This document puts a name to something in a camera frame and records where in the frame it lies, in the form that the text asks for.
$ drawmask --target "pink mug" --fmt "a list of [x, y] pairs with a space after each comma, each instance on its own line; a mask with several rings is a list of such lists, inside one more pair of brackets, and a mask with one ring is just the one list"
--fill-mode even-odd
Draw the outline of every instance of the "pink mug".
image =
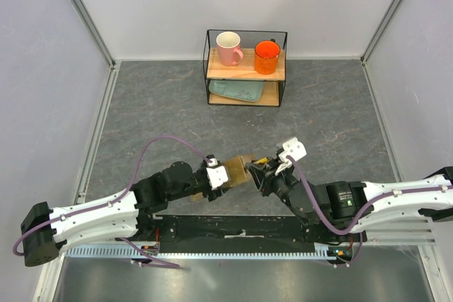
[[241, 38], [237, 33], [231, 31], [220, 33], [217, 36], [216, 42], [217, 53], [223, 65], [237, 65], [243, 59]]

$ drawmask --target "white link bracket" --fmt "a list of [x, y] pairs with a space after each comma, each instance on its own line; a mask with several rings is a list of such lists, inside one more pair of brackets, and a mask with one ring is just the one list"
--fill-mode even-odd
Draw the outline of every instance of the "white link bracket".
[[296, 137], [288, 139], [283, 143], [282, 147], [283, 152], [278, 154], [278, 158], [282, 163], [278, 166], [277, 171], [275, 171], [276, 175], [292, 166], [292, 163], [287, 159], [287, 156], [293, 157], [295, 161], [306, 156], [305, 146]]
[[229, 181], [227, 169], [224, 166], [219, 165], [219, 161], [216, 158], [210, 159], [206, 172], [212, 190], [218, 189], [224, 183]]

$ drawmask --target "orange mug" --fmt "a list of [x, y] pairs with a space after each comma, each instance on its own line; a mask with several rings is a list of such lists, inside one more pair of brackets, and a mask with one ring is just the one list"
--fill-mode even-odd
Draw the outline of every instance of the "orange mug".
[[272, 74], [277, 69], [280, 46], [275, 39], [264, 40], [255, 46], [255, 70], [259, 74]]

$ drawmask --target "mug handle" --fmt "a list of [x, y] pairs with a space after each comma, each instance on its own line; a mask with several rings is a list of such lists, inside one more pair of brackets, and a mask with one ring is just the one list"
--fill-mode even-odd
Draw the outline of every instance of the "mug handle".
[[234, 62], [232, 65], [237, 65], [243, 59], [243, 53], [240, 49], [234, 49], [234, 53], [239, 54], [239, 60]]

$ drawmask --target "marble pattern floor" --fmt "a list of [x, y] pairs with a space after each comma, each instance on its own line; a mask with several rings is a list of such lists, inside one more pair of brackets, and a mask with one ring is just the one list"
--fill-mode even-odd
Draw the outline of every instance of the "marble pattern floor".
[[[219, 159], [273, 156], [296, 136], [307, 150], [299, 163], [313, 183], [394, 181], [365, 75], [357, 60], [289, 60], [280, 108], [209, 106], [197, 61], [123, 62], [88, 186], [87, 200], [129, 182], [148, 139], [170, 133]], [[138, 179], [183, 160], [200, 160], [173, 141], [149, 148]], [[214, 202], [171, 202], [168, 214], [289, 214], [277, 197], [248, 183]]]

